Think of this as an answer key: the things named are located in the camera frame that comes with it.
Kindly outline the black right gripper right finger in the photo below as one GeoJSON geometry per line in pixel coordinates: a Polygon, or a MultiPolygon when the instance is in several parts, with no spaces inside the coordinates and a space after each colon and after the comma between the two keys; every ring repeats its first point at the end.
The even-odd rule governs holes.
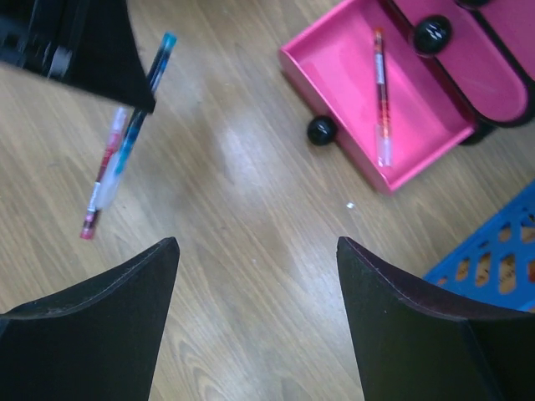
{"type": "Polygon", "coordinates": [[[531,313],[456,295],[346,236],[336,257],[366,399],[533,399],[531,313]]]}

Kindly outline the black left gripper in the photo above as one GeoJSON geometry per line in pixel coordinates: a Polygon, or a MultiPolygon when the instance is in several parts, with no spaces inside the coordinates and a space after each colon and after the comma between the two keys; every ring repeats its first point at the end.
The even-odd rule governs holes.
{"type": "Polygon", "coordinates": [[[2,1],[1,60],[149,114],[155,108],[125,1],[2,1]]]}

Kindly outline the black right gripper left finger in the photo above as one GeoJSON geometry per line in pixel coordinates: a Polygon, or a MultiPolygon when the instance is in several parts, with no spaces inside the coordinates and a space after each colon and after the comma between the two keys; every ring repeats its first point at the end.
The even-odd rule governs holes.
{"type": "Polygon", "coordinates": [[[167,237],[1,316],[3,400],[147,400],[176,281],[167,237]]]}

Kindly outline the blue gel pen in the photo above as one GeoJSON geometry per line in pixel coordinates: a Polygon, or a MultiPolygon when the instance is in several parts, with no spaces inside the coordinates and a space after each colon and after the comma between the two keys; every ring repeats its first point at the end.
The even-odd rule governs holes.
{"type": "MultiPolygon", "coordinates": [[[[173,33],[165,33],[161,40],[160,47],[148,74],[152,94],[155,94],[161,78],[166,71],[171,53],[176,45],[176,40],[177,38],[173,33]]],[[[125,128],[120,132],[121,136],[118,144],[111,148],[112,152],[104,168],[104,174],[99,180],[99,189],[94,198],[94,206],[97,211],[108,208],[113,202],[123,178],[128,159],[130,158],[141,126],[147,115],[148,113],[141,109],[134,109],[128,123],[123,124],[125,128]]]]}

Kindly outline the orange red gel pen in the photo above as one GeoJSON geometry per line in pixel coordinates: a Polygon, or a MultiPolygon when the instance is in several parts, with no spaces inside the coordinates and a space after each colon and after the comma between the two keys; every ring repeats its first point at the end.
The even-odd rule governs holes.
{"type": "Polygon", "coordinates": [[[393,150],[390,128],[390,101],[386,79],[385,44],[381,28],[374,30],[374,73],[377,89],[377,155],[379,167],[391,167],[393,150]]]}

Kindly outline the pink bottom drawer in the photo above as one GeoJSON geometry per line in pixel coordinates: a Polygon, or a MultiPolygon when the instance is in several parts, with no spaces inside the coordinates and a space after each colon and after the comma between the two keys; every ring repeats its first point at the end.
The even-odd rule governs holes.
{"type": "Polygon", "coordinates": [[[390,195],[467,138],[476,118],[433,62],[416,55],[410,25],[388,1],[342,1],[278,51],[283,73],[379,192],[390,195]],[[374,30],[385,39],[393,163],[378,164],[374,30]]]}

